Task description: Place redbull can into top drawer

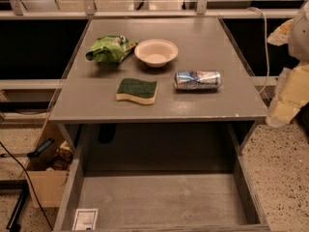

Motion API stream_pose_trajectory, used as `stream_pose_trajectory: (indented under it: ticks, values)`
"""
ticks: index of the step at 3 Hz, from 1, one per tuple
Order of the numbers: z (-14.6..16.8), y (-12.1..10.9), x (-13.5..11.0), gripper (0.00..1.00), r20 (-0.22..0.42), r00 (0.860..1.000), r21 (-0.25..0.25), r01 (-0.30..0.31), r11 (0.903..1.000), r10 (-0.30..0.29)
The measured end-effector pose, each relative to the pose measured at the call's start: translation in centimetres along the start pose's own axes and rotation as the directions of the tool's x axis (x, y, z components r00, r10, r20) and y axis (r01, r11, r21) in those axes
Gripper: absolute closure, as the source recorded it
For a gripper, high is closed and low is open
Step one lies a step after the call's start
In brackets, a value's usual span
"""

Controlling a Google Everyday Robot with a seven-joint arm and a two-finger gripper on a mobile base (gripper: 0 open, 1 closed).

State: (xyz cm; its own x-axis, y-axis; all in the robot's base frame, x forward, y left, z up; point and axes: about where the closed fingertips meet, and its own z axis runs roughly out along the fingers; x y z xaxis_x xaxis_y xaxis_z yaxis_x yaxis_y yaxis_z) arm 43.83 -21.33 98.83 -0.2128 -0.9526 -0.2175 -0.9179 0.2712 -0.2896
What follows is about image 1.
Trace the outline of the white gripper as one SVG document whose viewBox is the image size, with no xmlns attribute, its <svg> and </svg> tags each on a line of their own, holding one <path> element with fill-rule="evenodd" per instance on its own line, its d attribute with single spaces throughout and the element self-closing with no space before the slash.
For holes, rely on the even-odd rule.
<svg viewBox="0 0 309 232">
<path fill-rule="evenodd" d="M 294 18 L 278 26 L 267 38 L 272 45 L 288 43 L 289 54 L 300 62 L 292 70 L 284 68 L 278 77 L 266 122 L 279 128 L 290 124 L 309 102 L 309 0 Z"/>
</svg>

